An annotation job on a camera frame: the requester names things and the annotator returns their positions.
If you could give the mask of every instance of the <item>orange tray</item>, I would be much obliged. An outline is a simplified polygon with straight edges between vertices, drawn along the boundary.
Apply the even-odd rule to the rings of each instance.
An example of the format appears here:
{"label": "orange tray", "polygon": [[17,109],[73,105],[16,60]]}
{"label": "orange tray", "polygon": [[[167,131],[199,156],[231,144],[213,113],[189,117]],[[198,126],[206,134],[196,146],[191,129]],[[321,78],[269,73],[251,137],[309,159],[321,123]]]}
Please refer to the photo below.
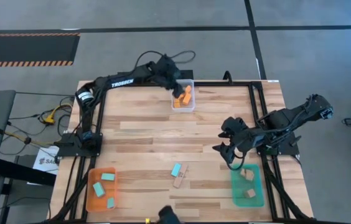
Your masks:
{"label": "orange tray", "polygon": [[[103,173],[115,174],[115,181],[101,180]],[[104,188],[105,195],[97,197],[93,188],[93,184],[100,182]],[[116,169],[113,167],[91,169],[88,173],[88,186],[87,186],[87,204],[86,210],[88,212],[104,212],[112,210],[118,204],[117,198],[118,191],[118,175]],[[113,208],[107,208],[108,199],[113,197],[115,205]]]}

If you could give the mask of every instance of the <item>concrete floor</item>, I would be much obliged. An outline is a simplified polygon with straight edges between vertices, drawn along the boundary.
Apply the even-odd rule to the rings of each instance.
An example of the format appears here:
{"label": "concrete floor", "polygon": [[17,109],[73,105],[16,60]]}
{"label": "concrete floor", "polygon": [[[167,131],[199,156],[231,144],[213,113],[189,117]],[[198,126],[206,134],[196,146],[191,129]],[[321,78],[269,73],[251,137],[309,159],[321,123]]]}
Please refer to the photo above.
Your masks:
{"label": "concrete floor", "polygon": [[[351,0],[252,0],[251,6],[256,26],[351,25]],[[242,0],[0,0],[0,29],[234,25],[248,25]],[[351,128],[340,122],[351,117],[351,30],[258,31],[258,39],[267,78],[280,80],[288,107],[311,93],[332,103],[333,119],[298,130],[301,162],[315,217],[351,223]],[[145,50],[185,49],[197,57],[180,68],[193,69],[196,79],[218,79],[225,70],[234,79],[259,78],[249,31],[90,33],[82,34],[73,66],[0,68],[0,90],[73,94],[79,80],[130,70]],[[17,95],[11,116],[52,108],[61,98]],[[16,124],[30,132],[42,127],[36,120]],[[39,137],[55,140],[56,129]],[[17,143],[1,150],[16,152]],[[46,214],[45,203],[20,205],[11,208],[8,223],[38,222]]]}

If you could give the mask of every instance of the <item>cyan block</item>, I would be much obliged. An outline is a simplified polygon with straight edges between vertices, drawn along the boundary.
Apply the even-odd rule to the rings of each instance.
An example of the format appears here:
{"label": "cyan block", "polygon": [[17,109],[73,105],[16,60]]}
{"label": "cyan block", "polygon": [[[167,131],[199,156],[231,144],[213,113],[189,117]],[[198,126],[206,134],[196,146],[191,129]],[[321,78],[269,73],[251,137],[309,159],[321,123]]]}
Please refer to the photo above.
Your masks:
{"label": "cyan block", "polygon": [[102,174],[101,180],[115,180],[115,175],[114,174]]}
{"label": "cyan block", "polygon": [[113,208],[115,206],[115,199],[113,197],[108,199],[107,208]]}
{"label": "cyan block", "polygon": [[105,191],[103,190],[102,184],[97,182],[93,184],[94,191],[97,197],[102,197],[105,195]]}
{"label": "cyan block", "polygon": [[171,171],[171,176],[177,177],[180,169],[181,169],[181,164],[175,164],[173,170]]}

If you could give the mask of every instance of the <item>warning stripe mat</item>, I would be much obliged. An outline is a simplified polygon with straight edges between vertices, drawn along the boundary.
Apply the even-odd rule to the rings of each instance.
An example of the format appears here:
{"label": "warning stripe mat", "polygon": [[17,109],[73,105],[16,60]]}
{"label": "warning stripe mat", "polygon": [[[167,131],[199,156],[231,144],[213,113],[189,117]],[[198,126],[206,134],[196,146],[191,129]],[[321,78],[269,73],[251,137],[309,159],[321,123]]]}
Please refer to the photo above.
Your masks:
{"label": "warning stripe mat", "polygon": [[69,66],[79,33],[0,34],[0,67]]}

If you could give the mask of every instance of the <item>wooden table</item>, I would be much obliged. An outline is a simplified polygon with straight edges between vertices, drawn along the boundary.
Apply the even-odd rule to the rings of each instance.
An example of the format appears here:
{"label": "wooden table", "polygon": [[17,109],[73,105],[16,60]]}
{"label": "wooden table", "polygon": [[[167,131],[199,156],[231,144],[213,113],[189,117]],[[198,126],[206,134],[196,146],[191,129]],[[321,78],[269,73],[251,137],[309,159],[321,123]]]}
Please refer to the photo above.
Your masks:
{"label": "wooden table", "polygon": [[[285,107],[279,82],[263,81],[268,111]],[[260,100],[255,94],[256,102]],[[103,146],[96,167],[115,167],[118,171],[119,203],[110,212],[89,213],[88,222],[144,222],[157,220],[158,211],[171,205],[181,221],[230,222],[270,221],[271,213],[261,170],[265,205],[262,208],[238,208],[232,202],[230,171],[213,145],[222,139],[221,124],[229,116],[242,117],[254,126],[247,87],[195,87],[193,113],[173,113],[170,93],[159,87],[126,87],[110,90],[103,118]],[[79,109],[73,107],[70,127],[78,123]],[[279,156],[284,188],[297,206],[309,216],[312,210],[299,164],[290,156]],[[61,160],[51,199],[56,214],[63,197],[73,158]],[[170,175],[176,162],[188,164],[179,189],[172,186]],[[261,159],[252,149],[245,163]],[[69,195],[77,173],[73,171]],[[281,206],[274,189],[278,216]],[[76,218],[80,218],[84,192],[81,193]]]}

